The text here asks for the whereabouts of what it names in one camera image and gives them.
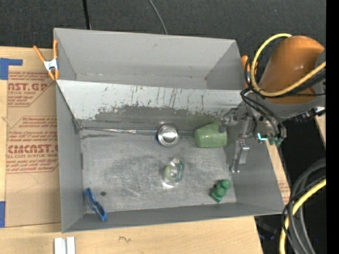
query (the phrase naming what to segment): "black floor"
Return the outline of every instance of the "black floor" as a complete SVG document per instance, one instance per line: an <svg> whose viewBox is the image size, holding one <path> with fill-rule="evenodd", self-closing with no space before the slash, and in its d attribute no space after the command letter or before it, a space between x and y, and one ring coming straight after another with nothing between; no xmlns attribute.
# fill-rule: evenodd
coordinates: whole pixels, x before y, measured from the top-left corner
<svg viewBox="0 0 339 254"><path fill-rule="evenodd" d="M240 55L252 54L273 34L307 35L326 46L326 0L153 0L169 34L235 39ZM148 0L87 0L92 29L163 33ZM81 0L0 0L0 45L50 48L52 29L85 29ZM281 156L290 181L325 155L313 121L286 122ZM306 208L318 253L326 253L326 195ZM279 216L259 223L280 228ZM263 239L265 253L278 253L277 237Z"/></svg>

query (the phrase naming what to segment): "gray metal bin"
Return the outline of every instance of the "gray metal bin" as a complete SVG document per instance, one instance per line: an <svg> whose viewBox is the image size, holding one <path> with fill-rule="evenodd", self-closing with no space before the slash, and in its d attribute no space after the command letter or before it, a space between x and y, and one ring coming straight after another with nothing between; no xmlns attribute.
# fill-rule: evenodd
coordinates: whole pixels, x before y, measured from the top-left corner
<svg viewBox="0 0 339 254"><path fill-rule="evenodd" d="M62 232L282 212L264 144L249 140L241 173L229 172L241 124L227 129L224 148L194 142L194 130L242 102L234 40L71 29L54 37ZM176 146L157 141L163 125L178 130ZM184 177L164 189L162 170L173 157L185 163ZM216 203L209 193L225 178L232 187ZM88 187L107 220L87 206Z"/></svg>

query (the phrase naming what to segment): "cardboard box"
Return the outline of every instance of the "cardboard box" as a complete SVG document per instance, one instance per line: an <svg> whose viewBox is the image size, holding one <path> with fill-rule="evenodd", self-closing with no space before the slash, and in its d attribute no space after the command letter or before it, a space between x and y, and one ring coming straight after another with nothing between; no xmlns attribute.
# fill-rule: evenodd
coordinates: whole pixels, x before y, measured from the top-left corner
<svg viewBox="0 0 339 254"><path fill-rule="evenodd" d="M6 117L5 226L60 222L55 83L32 48L1 47L10 66ZM51 50L42 50L50 59Z"/></svg>

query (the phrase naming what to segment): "blue plastic object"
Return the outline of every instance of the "blue plastic object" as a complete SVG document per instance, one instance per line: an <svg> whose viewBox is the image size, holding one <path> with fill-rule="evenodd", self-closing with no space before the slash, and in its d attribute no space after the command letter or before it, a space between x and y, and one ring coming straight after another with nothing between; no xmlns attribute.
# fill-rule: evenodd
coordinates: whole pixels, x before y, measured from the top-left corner
<svg viewBox="0 0 339 254"><path fill-rule="evenodd" d="M101 221L105 221L107 219L107 212L101 204L96 201L95 196L93 195L90 188L87 188L84 191L86 202L88 206L94 211L101 219Z"/></svg>

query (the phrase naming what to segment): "bin floor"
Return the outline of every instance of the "bin floor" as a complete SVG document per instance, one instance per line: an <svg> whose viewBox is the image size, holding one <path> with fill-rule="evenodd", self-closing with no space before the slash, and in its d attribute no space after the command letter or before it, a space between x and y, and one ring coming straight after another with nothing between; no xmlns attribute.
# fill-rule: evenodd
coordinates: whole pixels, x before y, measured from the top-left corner
<svg viewBox="0 0 339 254"><path fill-rule="evenodd" d="M81 151L84 188L107 212L216 204L209 196L213 186L231 180L224 148L198 148L193 136L166 148L152 135L82 130ZM184 176L175 188L164 189L162 171L174 157L185 163ZM236 202L233 186L226 202Z"/></svg>

